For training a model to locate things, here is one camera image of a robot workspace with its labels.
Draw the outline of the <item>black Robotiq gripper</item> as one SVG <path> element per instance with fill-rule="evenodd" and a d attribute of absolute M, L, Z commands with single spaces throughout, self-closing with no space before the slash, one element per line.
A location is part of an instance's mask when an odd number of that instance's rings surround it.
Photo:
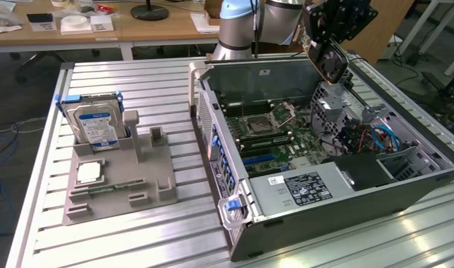
<path fill-rule="evenodd" d="M 305 33 L 315 43 L 342 43 L 355 38 L 379 12 L 370 1 L 305 1 Z"/>

